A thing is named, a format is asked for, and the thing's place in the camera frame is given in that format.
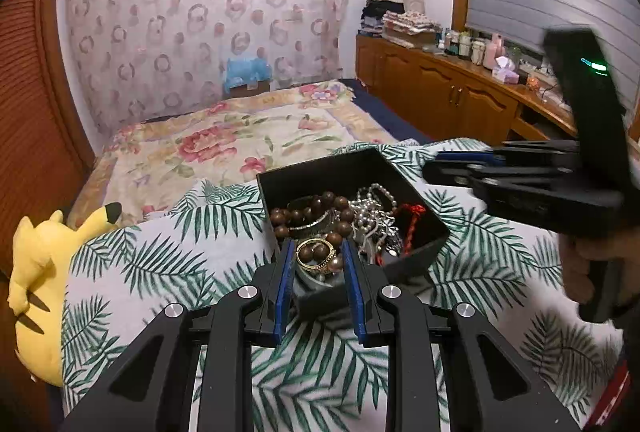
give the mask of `red string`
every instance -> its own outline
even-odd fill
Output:
[[[406,255],[409,253],[413,247],[414,240],[414,232],[415,225],[418,223],[418,219],[421,218],[426,213],[426,208],[423,205],[400,205],[399,210],[405,209],[409,213],[411,213],[411,222],[409,223],[409,231],[406,234],[406,239],[404,240],[404,249],[402,252]]]

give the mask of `human hand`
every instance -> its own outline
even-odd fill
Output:
[[[640,293],[640,228],[620,231],[604,239],[559,237],[564,292],[578,304],[591,300],[594,287],[588,278],[591,260],[623,259],[622,284],[616,304],[623,306]]]

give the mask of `gold ring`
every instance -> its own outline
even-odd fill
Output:
[[[322,243],[325,246],[327,246],[329,248],[329,255],[320,264],[309,266],[300,260],[300,255],[298,253],[307,244],[314,243],[314,242]],[[319,238],[319,237],[308,238],[306,240],[303,240],[296,248],[296,261],[298,261],[300,268],[302,268],[303,271],[306,271],[313,275],[317,275],[317,274],[326,275],[329,272],[328,270],[329,262],[331,262],[331,259],[334,258],[334,256],[335,256],[334,247],[329,242],[324,240],[324,238]]]

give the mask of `brown wooden bead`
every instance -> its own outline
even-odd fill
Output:
[[[344,267],[344,261],[342,260],[342,255],[337,255],[332,258],[329,262],[328,269],[331,273],[337,273]]]
[[[289,236],[289,228],[285,225],[278,226],[273,232],[276,234],[276,238],[282,239]]]
[[[332,231],[326,236],[325,240],[326,242],[328,242],[334,248],[337,249],[342,244],[342,235],[340,235],[340,233],[336,233],[335,231]]]
[[[315,195],[311,200],[311,211],[317,216],[322,214],[322,197]]]
[[[299,209],[291,210],[291,222],[295,226],[300,226],[305,221],[305,214],[302,213]]]
[[[320,243],[314,248],[314,260],[318,263],[326,259],[331,253],[331,250],[326,244]]]
[[[346,238],[351,234],[351,224],[345,221],[340,221],[335,225],[335,230]]]
[[[311,249],[311,246],[303,246],[298,252],[298,258],[305,264],[311,261],[311,259],[314,258],[314,251]]]
[[[353,222],[356,218],[355,212],[351,208],[344,209],[340,212],[340,220],[344,222]]]
[[[334,200],[334,207],[343,211],[344,209],[349,208],[349,200],[346,197],[336,197]]]
[[[281,226],[287,222],[287,219],[285,218],[284,213],[282,213],[280,210],[278,211],[273,210],[271,212],[270,219],[271,219],[271,224],[273,224],[274,226]]]
[[[324,192],[322,193],[322,204],[325,208],[329,208],[335,201],[335,193],[334,192]]]

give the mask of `pink bottle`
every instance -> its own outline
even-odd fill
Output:
[[[486,44],[483,63],[485,68],[492,70],[495,66],[495,59],[504,55],[504,46],[502,44],[503,41],[501,34],[494,34],[491,38],[491,42]]]

